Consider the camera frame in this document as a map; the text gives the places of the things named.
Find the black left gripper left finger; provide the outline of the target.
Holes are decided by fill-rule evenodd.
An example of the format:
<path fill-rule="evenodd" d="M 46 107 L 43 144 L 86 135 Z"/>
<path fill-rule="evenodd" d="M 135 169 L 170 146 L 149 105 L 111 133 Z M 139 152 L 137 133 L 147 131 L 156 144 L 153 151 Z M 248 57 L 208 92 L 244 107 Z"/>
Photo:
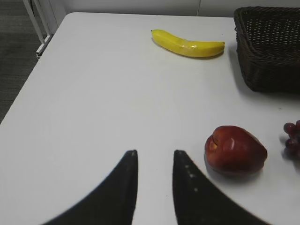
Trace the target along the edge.
<path fill-rule="evenodd" d="M 138 191 L 138 153 L 128 150 L 111 173 L 47 225 L 130 225 Z"/>

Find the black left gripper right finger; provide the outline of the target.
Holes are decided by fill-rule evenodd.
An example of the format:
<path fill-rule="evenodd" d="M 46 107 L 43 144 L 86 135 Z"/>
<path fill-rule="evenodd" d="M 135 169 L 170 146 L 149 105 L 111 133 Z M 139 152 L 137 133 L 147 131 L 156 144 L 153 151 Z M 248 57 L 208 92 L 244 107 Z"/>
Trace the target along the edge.
<path fill-rule="evenodd" d="M 264 225 L 224 195 L 183 150 L 175 150 L 172 194 L 179 225 Z"/>

